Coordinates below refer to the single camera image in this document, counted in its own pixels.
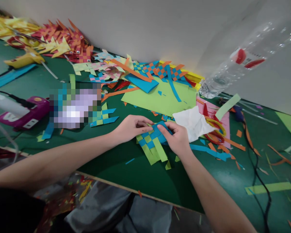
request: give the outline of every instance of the hand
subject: hand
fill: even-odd
[[[157,128],[166,138],[172,151],[180,158],[184,154],[191,152],[187,129],[171,121],[165,122],[165,125],[174,132],[173,135],[162,125],[158,125]]]
[[[112,133],[120,140],[119,143],[127,142],[139,134],[153,130],[147,123],[154,125],[144,116],[128,115]]]

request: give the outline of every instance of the green table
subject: green table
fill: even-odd
[[[3,44],[4,42],[0,41],[0,73],[7,68],[3,60],[12,59],[23,54],[23,51],[5,47]],[[50,89],[60,88],[62,84],[59,81],[64,80],[68,82],[68,74],[74,72],[72,66],[65,59],[51,59],[46,57],[46,61],[48,67],[59,77],[59,80],[54,79],[43,66],[39,65],[34,70],[0,88],[0,90],[13,93],[21,98],[29,98],[33,95],[48,97],[51,92]],[[82,76],[77,76],[77,80],[84,80],[87,76],[88,73],[82,72]],[[45,129],[48,123],[47,117],[30,131],[20,133],[13,132],[8,126],[5,126],[5,128],[15,138],[20,150],[29,154],[35,154],[56,146],[109,133],[129,114],[143,115],[154,122],[161,121],[161,115],[154,116],[150,111],[139,107],[136,108],[130,104],[124,106],[121,101],[122,96],[123,94],[112,96],[106,100],[108,108],[117,108],[110,115],[111,117],[119,116],[119,119],[115,123],[94,128],[85,126],[77,130],[65,129],[62,135],[59,134],[60,129],[55,129],[52,139],[48,140],[49,143],[46,143],[46,141],[37,142],[36,139],[36,136],[41,135]],[[210,100],[210,102],[217,104],[215,100]],[[245,113],[253,144],[262,155],[259,167],[269,173],[269,175],[266,175],[261,172],[260,176],[265,184],[285,181],[291,182],[291,166],[288,164],[273,166],[274,171],[279,177],[278,180],[270,170],[265,156],[266,152],[271,162],[279,161],[280,158],[278,155],[267,144],[272,145],[277,150],[283,150],[291,145],[291,134],[275,114],[274,110],[264,108],[262,112],[265,113],[266,118],[278,122],[278,125],[270,124]],[[255,155],[249,149],[245,137],[239,138],[236,136],[238,129],[243,131],[243,126],[241,123],[235,121],[233,114],[230,117],[230,125],[231,140],[247,148],[246,151],[239,150],[238,148],[231,150],[231,153],[245,170],[238,170],[234,160],[228,159],[226,162],[223,162],[214,159],[214,157],[206,153],[199,151],[193,152],[212,176],[235,200],[254,227],[259,232],[262,232],[264,224],[260,207],[255,197],[247,195],[244,189],[244,187],[253,185],[254,170],[252,163],[255,163]],[[203,145],[199,140],[194,142],[194,144]],[[7,140],[0,133],[0,146],[7,145]],[[80,167],[78,171],[96,177],[104,182],[125,187],[128,190],[140,190],[144,194],[165,202],[203,212],[200,201],[186,175],[183,165],[181,162],[174,162],[175,154],[169,147],[163,147],[172,166],[172,169],[168,171],[165,170],[165,163],[162,162],[157,162],[153,166],[150,166],[141,147],[136,144],[136,139],[113,148],[102,156]],[[125,165],[132,158],[135,158],[135,160]],[[291,221],[291,190],[272,192],[271,197],[272,206],[268,218],[271,232],[289,232],[287,219]],[[265,209],[267,195],[260,194],[256,198],[259,200],[263,209]]]

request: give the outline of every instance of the forearm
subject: forearm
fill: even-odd
[[[256,232],[227,192],[197,160],[192,151],[179,156],[198,194],[214,232]]]
[[[118,144],[116,135],[109,133],[40,152],[0,171],[0,187],[39,190]]]

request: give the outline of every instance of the plastic bottle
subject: plastic bottle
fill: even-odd
[[[257,27],[219,68],[202,83],[199,93],[212,99],[234,81],[280,49],[291,43],[291,14],[280,24],[272,22]]]

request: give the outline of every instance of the pink paper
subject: pink paper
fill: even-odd
[[[202,99],[202,98],[199,98],[197,97],[200,101],[204,102],[207,104],[207,110],[208,110],[208,114],[210,117],[212,117],[213,115],[216,114],[217,110],[216,109],[212,109],[212,108],[219,108],[218,106],[216,105],[213,105],[212,103],[209,103],[208,101]],[[198,109],[199,109],[199,112],[201,114],[203,114],[203,110],[204,110],[204,105],[201,104],[200,102],[196,101],[196,106],[198,106]],[[225,131],[226,131],[226,138],[227,139],[230,139],[231,135],[230,135],[230,113],[227,112],[221,119],[221,122],[222,122],[222,126],[225,128]],[[227,142],[224,142],[223,145],[230,149],[231,148],[231,144],[227,143]]]

